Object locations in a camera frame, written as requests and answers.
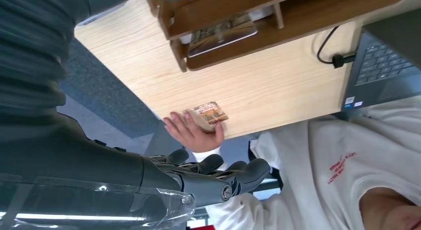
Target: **human hand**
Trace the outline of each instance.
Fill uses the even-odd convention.
[[[165,129],[169,134],[196,153],[208,152],[219,147],[224,140],[223,127],[220,122],[215,125],[215,133],[204,133],[195,123],[190,113],[184,114],[185,124],[180,115],[171,112],[171,118],[164,118]]]

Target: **robotic arm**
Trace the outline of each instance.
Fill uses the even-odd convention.
[[[225,202],[268,174],[262,159],[222,172],[218,155],[181,164],[184,150],[126,153],[89,140],[57,113],[74,27],[125,1],[0,0],[0,230],[98,228],[89,220],[105,221],[101,229],[167,228],[190,216],[183,209]]]

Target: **clear plastic wrap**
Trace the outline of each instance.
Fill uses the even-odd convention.
[[[49,178],[38,182],[44,183],[0,180],[1,229],[168,229],[190,219],[196,207],[191,195],[173,190]]]

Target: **red logo print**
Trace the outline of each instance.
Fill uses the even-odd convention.
[[[338,161],[336,164],[332,165],[332,167],[330,167],[330,170],[331,170],[331,171],[334,171],[335,173],[334,173],[334,175],[332,176],[332,178],[330,178],[330,180],[329,180],[328,184],[332,183],[332,182],[333,182],[336,178],[338,178],[338,177],[339,177],[339,175],[341,175],[341,174],[342,174],[342,172],[344,171],[344,168],[345,168],[345,161],[346,161],[348,158],[351,158],[351,157],[353,157],[353,156],[355,156],[355,155],[356,155],[356,153],[355,153],[355,152],[354,152],[354,153],[351,153],[351,154],[346,155],[346,156],[345,156],[345,158],[342,158],[342,155],[341,155],[341,158],[339,159],[339,161]]]

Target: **laptop keyboard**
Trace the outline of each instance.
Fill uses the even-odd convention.
[[[355,86],[417,71],[419,69],[406,59],[386,45],[379,44],[365,50]]]

